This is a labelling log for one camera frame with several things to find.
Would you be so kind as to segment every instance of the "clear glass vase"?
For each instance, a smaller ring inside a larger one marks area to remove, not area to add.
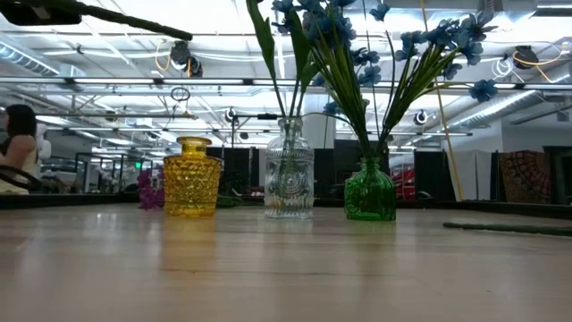
[[[362,158],[361,171],[346,180],[344,209],[352,220],[394,221],[395,185],[379,170],[379,158]]]
[[[311,219],[314,150],[301,137],[302,120],[281,119],[280,137],[266,147],[265,216]]]

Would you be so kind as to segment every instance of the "patterned fabric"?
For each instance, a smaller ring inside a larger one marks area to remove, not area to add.
[[[500,167],[508,202],[551,202],[551,168],[547,154],[533,151],[502,153]]]

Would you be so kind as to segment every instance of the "glass vase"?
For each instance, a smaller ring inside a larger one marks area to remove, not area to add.
[[[206,156],[211,140],[179,137],[180,156],[164,159],[164,210],[169,216],[205,217],[216,211],[221,160]]]
[[[281,119],[280,137],[266,147],[265,216],[311,219],[314,206],[314,150],[301,137],[302,120]]]
[[[395,185],[379,170],[379,158],[362,158],[361,171],[346,180],[346,217],[351,220],[394,221]]]

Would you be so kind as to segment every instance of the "wooden table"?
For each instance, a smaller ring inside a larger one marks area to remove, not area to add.
[[[572,239],[442,222],[571,225],[458,210],[397,223],[164,218],[136,205],[0,212],[0,321],[571,321]]]

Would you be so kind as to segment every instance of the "blue flower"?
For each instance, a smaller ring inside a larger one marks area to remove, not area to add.
[[[408,54],[403,50],[398,50],[395,52],[395,61],[400,62],[402,60],[408,59]]]
[[[358,51],[352,51],[352,58],[354,65],[365,66],[367,63],[377,64],[379,62],[379,55],[376,51],[367,51],[365,48],[360,48]]]
[[[441,20],[434,30],[424,33],[424,38],[437,46],[445,46],[450,50],[457,46],[453,43],[458,34],[458,21]]]
[[[364,54],[366,51],[367,49],[365,47],[361,47],[358,50],[350,49],[349,54],[351,55],[351,61],[354,62],[354,66],[361,65],[361,55]]]
[[[282,23],[272,22],[271,23],[274,27],[278,28],[278,32],[281,34],[287,34],[292,31],[294,28],[294,24],[290,21],[290,19],[284,18]]]
[[[294,3],[292,0],[281,0],[272,2],[272,10],[280,13],[288,14],[290,10],[294,8]]]
[[[337,35],[333,35],[333,24],[335,23],[335,30]],[[351,21],[348,18],[344,18],[341,13],[335,13],[334,18],[324,15],[317,19],[310,19],[308,22],[308,28],[306,31],[306,37],[311,42],[320,40],[321,36],[324,36],[324,41],[330,46],[335,47],[337,41],[341,45],[347,47],[350,46],[350,41],[356,38],[356,31],[351,27]]]
[[[494,87],[497,82],[494,80],[480,80],[475,83],[471,89],[469,89],[469,93],[471,94],[472,98],[476,98],[479,103],[488,102],[493,98],[499,90]]]
[[[324,111],[322,113],[328,115],[338,115],[338,114],[343,114],[343,111],[338,106],[338,103],[330,102],[324,106]]]
[[[490,10],[479,13],[478,18],[473,14],[469,14],[468,18],[461,22],[461,29],[468,32],[468,36],[474,41],[483,41],[486,39],[484,33],[496,29],[496,26],[485,27],[487,23],[491,22],[494,13]]]
[[[338,40],[342,44],[346,44],[346,46],[350,46],[350,41],[354,40],[358,37],[356,31],[353,30],[351,25],[351,21],[349,18],[338,17],[336,19],[336,30],[338,31]]]
[[[421,31],[414,31],[402,33],[401,41],[403,43],[403,48],[395,53],[395,60],[398,62],[417,55],[418,51],[415,48],[415,44],[423,44],[427,39],[425,38],[425,34]]]
[[[382,80],[381,71],[382,68],[380,66],[366,67],[364,73],[360,74],[357,78],[357,81],[360,85],[374,86]]]
[[[445,66],[445,69],[442,71],[441,76],[446,78],[448,81],[451,81],[455,75],[457,74],[458,70],[461,70],[463,66],[461,64],[454,64],[452,61]]]
[[[325,79],[322,77],[321,74],[317,74],[317,76],[312,80],[312,85],[315,86],[323,86],[325,84]]]
[[[332,0],[332,4],[338,6],[340,8],[345,7],[346,5],[350,5],[355,3],[356,0]]]
[[[324,8],[320,5],[321,0],[298,0],[300,5],[294,6],[297,11],[306,10],[311,13],[323,13]]]
[[[467,58],[467,64],[475,66],[481,61],[480,54],[483,53],[483,45],[477,42],[469,42],[468,45],[461,49],[461,54]]]
[[[377,9],[372,9],[369,14],[374,16],[375,21],[383,21],[385,19],[385,14],[391,9],[387,4],[378,4]]]

